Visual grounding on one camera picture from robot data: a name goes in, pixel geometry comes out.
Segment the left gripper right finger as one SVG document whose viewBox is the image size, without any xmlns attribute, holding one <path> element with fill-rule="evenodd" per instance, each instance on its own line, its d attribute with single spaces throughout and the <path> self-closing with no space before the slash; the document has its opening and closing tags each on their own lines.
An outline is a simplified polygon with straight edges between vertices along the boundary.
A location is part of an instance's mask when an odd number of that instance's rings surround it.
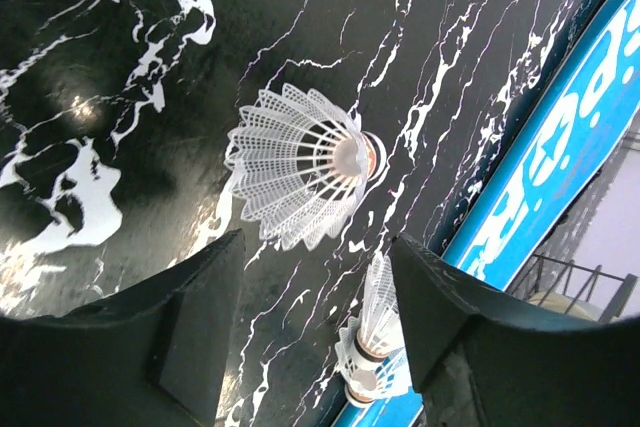
<svg viewBox="0 0 640 427">
<path fill-rule="evenodd" d="M 390 249 L 414 390 L 430 426 L 635 426 L 639 321 L 512 297 L 408 235 Z"/>
</svg>

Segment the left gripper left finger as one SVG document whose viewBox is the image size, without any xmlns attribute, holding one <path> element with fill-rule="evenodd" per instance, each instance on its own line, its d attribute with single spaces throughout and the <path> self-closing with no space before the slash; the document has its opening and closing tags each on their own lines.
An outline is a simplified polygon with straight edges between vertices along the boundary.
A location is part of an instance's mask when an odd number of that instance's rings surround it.
<svg viewBox="0 0 640 427">
<path fill-rule="evenodd" d="M 61 317 L 1 321 L 5 426 L 211 426 L 245 256 L 233 230 Z"/>
</svg>

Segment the white shuttlecock of pair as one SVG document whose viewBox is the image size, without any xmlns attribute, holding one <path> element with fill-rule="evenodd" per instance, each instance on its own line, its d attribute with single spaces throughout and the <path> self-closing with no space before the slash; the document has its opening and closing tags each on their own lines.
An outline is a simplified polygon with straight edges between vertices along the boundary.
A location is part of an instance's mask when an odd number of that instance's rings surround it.
<svg viewBox="0 0 640 427">
<path fill-rule="evenodd" d="M 404 345 L 391 260 L 376 253 L 366 270 L 360 313 L 339 329 L 335 344 L 343 375 L 373 370 Z"/>
<path fill-rule="evenodd" d="M 347 401 L 355 407 L 365 408 L 376 400 L 404 395 L 411 386 L 404 348 L 392 351 L 384 360 L 375 361 L 339 345 L 336 345 L 336 354 Z"/>
</svg>

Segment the white plastic shuttlecock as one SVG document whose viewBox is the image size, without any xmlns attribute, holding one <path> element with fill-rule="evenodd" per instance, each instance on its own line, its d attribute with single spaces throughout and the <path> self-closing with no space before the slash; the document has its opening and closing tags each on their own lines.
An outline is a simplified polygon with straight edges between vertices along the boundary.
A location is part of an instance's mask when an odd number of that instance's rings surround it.
<svg viewBox="0 0 640 427">
<path fill-rule="evenodd" d="M 286 83 L 239 109 L 224 164 L 240 217 L 284 251 L 337 237 L 387 160 L 384 142 L 321 92 Z"/>
</svg>

